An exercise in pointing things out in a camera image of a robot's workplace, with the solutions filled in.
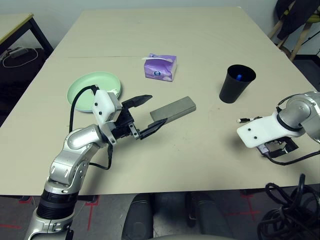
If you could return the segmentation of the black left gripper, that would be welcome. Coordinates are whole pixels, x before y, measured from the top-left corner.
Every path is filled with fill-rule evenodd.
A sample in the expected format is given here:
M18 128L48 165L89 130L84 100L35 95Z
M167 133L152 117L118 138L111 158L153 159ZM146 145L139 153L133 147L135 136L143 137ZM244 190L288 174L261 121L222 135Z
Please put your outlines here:
M120 139L128 136L145 139L157 132L167 122L166 118L157 120L149 124L146 129L140 131L138 134L138 130L134 126L134 119L127 108L138 107L150 100L152 97L152 95L145 94L132 97L122 102L122 106L124 108L122 109L120 115L118 116L118 119L114 123L115 128L112 130L112 135L115 139Z

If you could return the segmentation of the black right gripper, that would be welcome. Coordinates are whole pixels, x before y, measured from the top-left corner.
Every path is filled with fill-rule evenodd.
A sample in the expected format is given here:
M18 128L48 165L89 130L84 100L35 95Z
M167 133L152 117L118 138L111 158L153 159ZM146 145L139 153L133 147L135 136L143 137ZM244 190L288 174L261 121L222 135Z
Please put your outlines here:
M264 156L278 158L298 149L298 145L291 138L278 138L257 147Z

